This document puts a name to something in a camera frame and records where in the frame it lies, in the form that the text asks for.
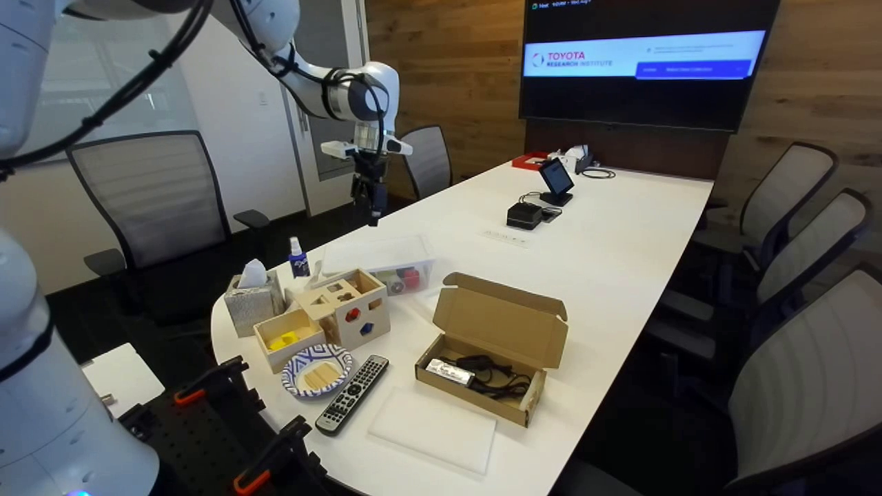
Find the wooden wall panel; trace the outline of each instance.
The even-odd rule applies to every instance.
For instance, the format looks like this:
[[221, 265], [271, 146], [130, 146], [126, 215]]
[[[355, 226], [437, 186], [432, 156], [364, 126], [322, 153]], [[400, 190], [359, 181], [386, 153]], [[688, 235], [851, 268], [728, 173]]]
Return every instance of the wooden wall panel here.
[[[608, 163], [651, 163], [701, 156], [716, 164], [710, 142], [688, 150], [688, 138], [641, 156], [623, 156], [634, 133], [524, 126], [519, 122], [519, 64], [524, 0], [366, 0], [371, 58], [403, 75], [400, 128], [441, 124], [455, 177], [490, 167], [531, 142], [563, 146], [578, 133], [593, 138]], [[882, 258], [882, 2], [878, 0], [783, 0], [775, 32], [757, 72], [741, 133], [718, 159], [714, 195], [728, 197], [721, 221], [736, 221], [752, 185], [792, 141], [814, 141], [840, 156], [840, 171], [797, 218], [804, 221], [840, 186], [865, 192], [873, 204], [871, 230], [858, 255]]]

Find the lid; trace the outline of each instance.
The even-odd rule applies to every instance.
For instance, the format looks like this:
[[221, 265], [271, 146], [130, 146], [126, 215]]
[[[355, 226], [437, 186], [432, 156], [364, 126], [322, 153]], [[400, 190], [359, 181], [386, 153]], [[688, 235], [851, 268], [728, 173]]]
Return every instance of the lid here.
[[435, 324], [499, 354], [531, 365], [560, 365], [568, 339], [563, 299], [501, 286], [466, 273], [450, 273], [435, 309]]

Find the wall-mounted tv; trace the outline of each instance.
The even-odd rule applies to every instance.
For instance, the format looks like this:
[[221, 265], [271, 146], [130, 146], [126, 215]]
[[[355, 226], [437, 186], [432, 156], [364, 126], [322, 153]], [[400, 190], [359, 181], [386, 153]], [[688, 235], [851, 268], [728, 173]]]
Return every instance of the wall-mounted tv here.
[[521, 119], [736, 133], [776, 0], [526, 0]]

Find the chair backrest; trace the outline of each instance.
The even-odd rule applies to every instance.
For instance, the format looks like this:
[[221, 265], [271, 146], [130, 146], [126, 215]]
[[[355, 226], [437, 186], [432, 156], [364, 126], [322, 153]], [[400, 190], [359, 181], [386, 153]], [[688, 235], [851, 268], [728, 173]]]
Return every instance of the chair backrest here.
[[764, 270], [754, 290], [761, 305], [776, 305], [804, 280], [847, 250], [865, 226], [871, 204], [855, 192], [837, 192]]
[[403, 135], [413, 146], [406, 156], [419, 197], [450, 186], [450, 156], [441, 126], [419, 126]]
[[177, 258], [229, 236], [214, 167], [198, 133], [90, 141], [65, 153], [130, 268]]
[[808, 474], [882, 433], [882, 283], [855, 270], [771, 332], [741, 365], [731, 418], [734, 487]]
[[739, 224], [757, 268], [769, 265], [775, 250], [787, 236], [787, 221], [794, 212], [825, 185], [833, 171], [833, 150], [794, 142], [757, 181], [741, 210]]

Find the remote control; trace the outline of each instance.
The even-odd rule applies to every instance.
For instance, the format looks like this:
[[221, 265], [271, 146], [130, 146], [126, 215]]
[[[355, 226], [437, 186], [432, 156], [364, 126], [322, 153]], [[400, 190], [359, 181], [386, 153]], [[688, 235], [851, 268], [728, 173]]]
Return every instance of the remote control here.
[[375, 387], [386, 365], [389, 361], [384, 354], [368, 354], [349, 386], [320, 412], [320, 418], [315, 418], [315, 426], [324, 434], [335, 434]]

